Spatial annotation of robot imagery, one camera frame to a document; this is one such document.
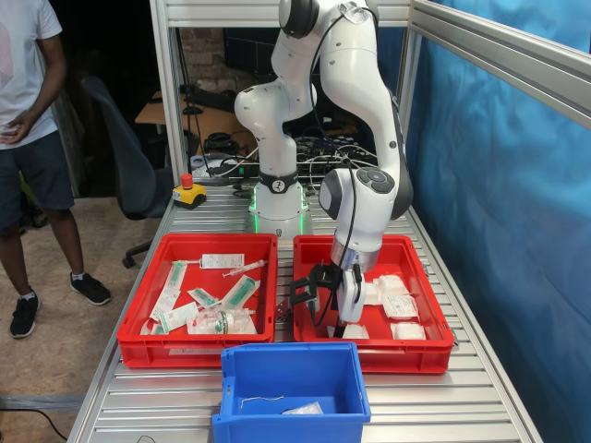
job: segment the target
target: red button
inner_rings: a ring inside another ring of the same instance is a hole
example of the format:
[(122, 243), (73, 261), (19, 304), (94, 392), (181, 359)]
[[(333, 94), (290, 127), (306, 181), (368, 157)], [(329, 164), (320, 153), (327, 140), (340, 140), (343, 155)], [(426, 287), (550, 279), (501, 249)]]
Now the red button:
[(193, 187), (193, 176), (191, 174), (182, 174), (181, 186), (184, 189), (190, 189), (191, 187)]

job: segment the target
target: man's leg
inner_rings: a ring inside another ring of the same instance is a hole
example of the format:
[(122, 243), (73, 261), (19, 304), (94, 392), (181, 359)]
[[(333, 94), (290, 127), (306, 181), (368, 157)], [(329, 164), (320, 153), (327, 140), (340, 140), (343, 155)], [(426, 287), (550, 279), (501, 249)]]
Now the man's leg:
[(52, 225), (57, 243), (64, 251), (67, 262), (75, 275), (84, 273), (84, 258), (76, 220), (70, 210), (43, 209)]
[(18, 223), (9, 226), (0, 233), (0, 262), (2, 262), (6, 275), (18, 294), (27, 295), (30, 293), (31, 288), (27, 279)]
[(35, 329), (41, 303), (30, 288), (20, 242), (20, 177), (15, 153), (20, 148), (0, 150), (0, 262), (20, 298), (10, 322), (10, 335), (22, 339)]
[(16, 158), (72, 269), (70, 286), (93, 305), (109, 303), (109, 291), (84, 271), (78, 226), (70, 212), (74, 206), (72, 186), (59, 133), (55, 131), (18, 148)]

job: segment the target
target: white t-shirt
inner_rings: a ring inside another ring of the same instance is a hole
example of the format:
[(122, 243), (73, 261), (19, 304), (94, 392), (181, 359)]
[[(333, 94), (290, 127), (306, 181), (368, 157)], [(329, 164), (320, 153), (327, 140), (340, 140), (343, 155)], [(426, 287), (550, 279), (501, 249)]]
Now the white t-shirt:
[[(62, 31), (48, 0), (0, 0), (0, 133), (37, 100), (42, 77), (37, 67), (37, 40)], [(19, 143), (0, 143), (0, 150), (26, 145), (57, 129), (47, 109)]]

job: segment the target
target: desk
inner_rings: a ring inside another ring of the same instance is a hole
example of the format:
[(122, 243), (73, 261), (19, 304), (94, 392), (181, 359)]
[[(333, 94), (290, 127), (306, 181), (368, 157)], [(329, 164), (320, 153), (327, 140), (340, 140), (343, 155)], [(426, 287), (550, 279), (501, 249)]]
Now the desk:
[[(158, 99), (161, 97), (162, 94), (159, 91), (152, 96), (153, 99)], [(183, 128), (186, 131), (188, 130), (188, 118), (191, 117), (191, 133), (197, 136), (199, 133), (197, 126), (195, 125), (195, 118), (193, 115), (182, 114), (183, 109), (187, 107), (187, 103), (185, 102), (185, 94), (180, 94), (180, 105), (181, 115), (183, 118)], [(228, 134), (232, 134), (237, 131), (247, 130), (245, 127), (240, 125), (240, 122), (238, 122), (235, 114), (227, 113), (226, 111), (221, 111), (219, 109), (210, 108), (207, 106), (198, 107), (203, 110), (203, 114), (199, 114), (197, 118), (199, 119), (199, 128), (201, 129), (201, 136), (203, 137), (204, 141), (213, 132), (226, 132)], [(142, 109), (139, 115), (136, 117), (136, 123), (166, 126), (164, 105), (161, 102), (146, 104), (144, 109)], [(253, 150), (257, 146), (257, 140), (255, 140), (254, 136), (250, 132), (241, 132), (239, 134), (235, 134), (232, 139), (237, 141), (240, 145), (248, 145), (248, 151)]]

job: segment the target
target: brick wall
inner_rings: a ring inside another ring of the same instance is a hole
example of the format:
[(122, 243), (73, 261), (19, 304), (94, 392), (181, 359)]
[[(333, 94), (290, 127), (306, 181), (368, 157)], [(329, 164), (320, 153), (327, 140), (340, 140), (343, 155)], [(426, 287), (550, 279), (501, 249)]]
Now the brick wall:
[(248, 72), (225, 65), (221, 28), (182, 29), (181, 40), (191, 83), (213, 92), (239, 92), (256, 84)]

